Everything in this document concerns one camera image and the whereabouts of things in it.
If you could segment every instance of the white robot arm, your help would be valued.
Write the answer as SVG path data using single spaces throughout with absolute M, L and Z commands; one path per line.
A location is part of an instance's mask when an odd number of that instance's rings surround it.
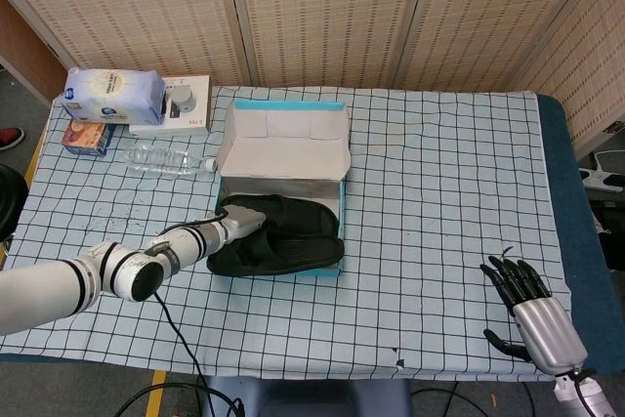
M 212 221 L 170 227 L 145 251 L 105 241 L 74 259 L 2 271 L 0 335 L 80 313 L 101 291 L 142 302 L 163 280 L 257 230 L 265 218 L 229 205 Z
M 489 329 L 488 342 L 502 354 L 532 361 L 543 373 L 556 377 L 554 393 L 566 416 L 616 417 L 599 384 L 584 369 L 588 352 L 561 303 L 552 297 L 536 270 L 524 261 L 516 264 L 489 256 L 496 268 L 481 270 L 497 289 L 515 319 L 524 346 L 511 345 Z

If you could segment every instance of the clear plastic bottle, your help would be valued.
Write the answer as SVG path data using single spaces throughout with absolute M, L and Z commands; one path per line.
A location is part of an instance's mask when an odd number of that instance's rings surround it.
M 162 146 L 135 146 L 126 152 L 126 163 L 133 170 L 167 175 L 213 173 L 217 169 L 215 158 Z

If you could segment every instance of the open shoe box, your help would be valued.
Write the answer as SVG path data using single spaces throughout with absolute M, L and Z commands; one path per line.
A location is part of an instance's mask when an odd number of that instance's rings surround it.
M 280 194 L 313 200 L 339 219 L 343 238 L 350 118 L 333 102 L 235 100 L 217 154 L 218 204 L 231 194 Z M 297 275 L 336 276 L 341 262 Z

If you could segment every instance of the tablecloth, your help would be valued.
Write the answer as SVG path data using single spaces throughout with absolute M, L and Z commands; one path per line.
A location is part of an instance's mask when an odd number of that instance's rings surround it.
M 344 271 L 338 278 L 228 278 L 204 262 L 159 293 L 206 374 L 264 378 L 539 379 L 489 347 L 516 326 L 479 264 L 512 246 L 570 309 L 536 97 L 335 87 L 215 87 L 210 135 L 138 140 L 119 127 L 104 158 L 61 146 L 51 112 L 7 268 L 70 258 L 109 239 L 147 247 L 165 226 L 205 218 L 219 175 L 170 179 L 125 165 L 136 144 L 216 155 L 234 97 L 346 104 Z M 88 311 L 0 337 L 0 353 L 192 373 L 153 300 L 103 294 Z

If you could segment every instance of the slipper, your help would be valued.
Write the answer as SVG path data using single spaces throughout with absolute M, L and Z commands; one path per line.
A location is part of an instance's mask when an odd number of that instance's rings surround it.
M 234 194 L 221 205 L 240 205 L 262 212 L 280 231 L 298 234 L 337 235 L 339 221 L 325 205 L 282 195 Z
M 329 234 L 294 234 L 266 223 L 260 230 L 227 244 L 208 257 L 212 273 L 240 277 L 280 275 L 328 268 L 338 263 L 343 241 Z

